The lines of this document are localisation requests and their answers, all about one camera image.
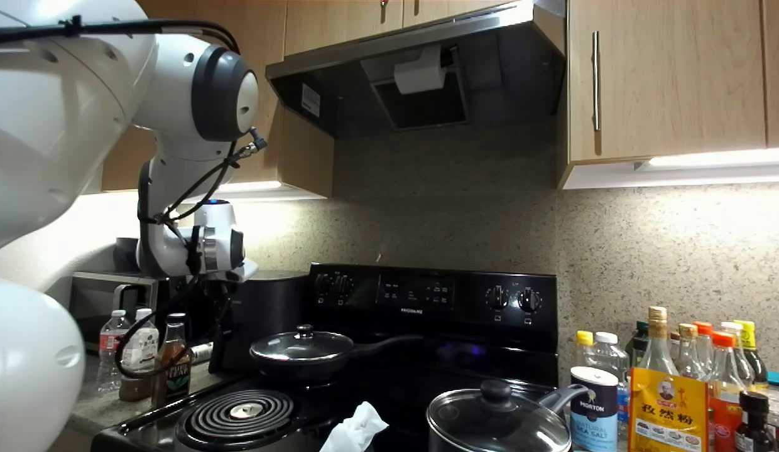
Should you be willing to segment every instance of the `stainless steel range hood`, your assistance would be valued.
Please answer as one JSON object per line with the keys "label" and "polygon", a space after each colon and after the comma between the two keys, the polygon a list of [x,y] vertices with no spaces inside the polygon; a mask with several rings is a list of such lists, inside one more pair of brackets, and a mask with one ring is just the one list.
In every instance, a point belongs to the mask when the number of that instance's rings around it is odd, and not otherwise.
{"label": "stainless steel range hood", "polygon": [[564,83],[564,17],[566,0],[516,0],[297,53],[266,77],[335,139],[547,117]]}

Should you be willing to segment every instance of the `tile backsplash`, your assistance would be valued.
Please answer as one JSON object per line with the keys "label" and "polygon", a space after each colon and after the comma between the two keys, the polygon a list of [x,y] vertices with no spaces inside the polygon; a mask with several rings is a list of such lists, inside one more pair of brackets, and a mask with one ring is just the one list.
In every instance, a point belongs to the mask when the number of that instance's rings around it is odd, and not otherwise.
{"label": "tile backsplash", "polygon": [[557,273],[573,330],[623,337],[652,303],[673,323],[753,318],[779,368],[779,186],[555,191],[554,131],[431,127],[348,141],[335,198],[238,208],[262,267],[309,262]]}

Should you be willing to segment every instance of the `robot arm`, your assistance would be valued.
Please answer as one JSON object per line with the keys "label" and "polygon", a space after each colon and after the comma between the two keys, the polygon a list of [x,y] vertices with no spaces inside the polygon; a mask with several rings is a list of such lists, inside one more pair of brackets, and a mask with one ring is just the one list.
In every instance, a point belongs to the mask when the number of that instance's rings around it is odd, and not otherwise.
{"label": "robot arm", "polygon": [[[227,273],[241,234],[227,203],[203,203],[189,234],[177,210],[197,183],[243,154],[257,81],[241,61],[186,36],[51,36],[60,19],[144,19],[133,0],[0,0],[0,247],[55,220],[132,122],[153,127],[142,171],[142,264],[153,277]],[[46,293],[0,282],[0,452],[46,449],[84,384],[84,338]]]}
{"label": "robot arm", "polygon": [[211,169],[233,164],[231,141],[255,122],[257,77],[237,53],[203,40],[158,36],[157,42],[150,94],[158,96],[144,97],[135,117],[158,135],[138,186],[138,264],[150,277],[224,273],[243,262],[231,207],[201,207],[186,237],[168,217],[179,198],[213,191],[219,179],[203,181]]}

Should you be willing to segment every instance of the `stove control panel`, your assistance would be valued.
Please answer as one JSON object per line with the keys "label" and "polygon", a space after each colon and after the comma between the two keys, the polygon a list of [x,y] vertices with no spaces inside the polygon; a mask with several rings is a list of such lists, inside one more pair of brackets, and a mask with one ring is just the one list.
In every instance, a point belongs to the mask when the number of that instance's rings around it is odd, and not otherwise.
{"label": "stove control panel", "polygon": [[540,335],[555,341],[555,277],[314,264],[309,317],[331,330],[370,323],[402,335]]}

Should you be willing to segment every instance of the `black electric stove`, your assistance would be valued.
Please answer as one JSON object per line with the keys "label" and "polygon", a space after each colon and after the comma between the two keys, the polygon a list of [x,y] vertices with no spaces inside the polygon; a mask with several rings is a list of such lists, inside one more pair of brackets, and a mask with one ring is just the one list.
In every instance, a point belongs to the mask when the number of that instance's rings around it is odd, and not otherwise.
{"label": "black electric stove", "polygon": [[422,452],[426,410],[441,392],[491,376],[542,389],[557,384],[555,277],[314,264],[309,282],[304,323],[358,343],[398,335],[419,335],[422,341],[353,358],[331,382],[314,386],[241,371],[105,430],[94,449],[316,452],[336,422],[370,402],[390,424],[374,438],[374,452]]}

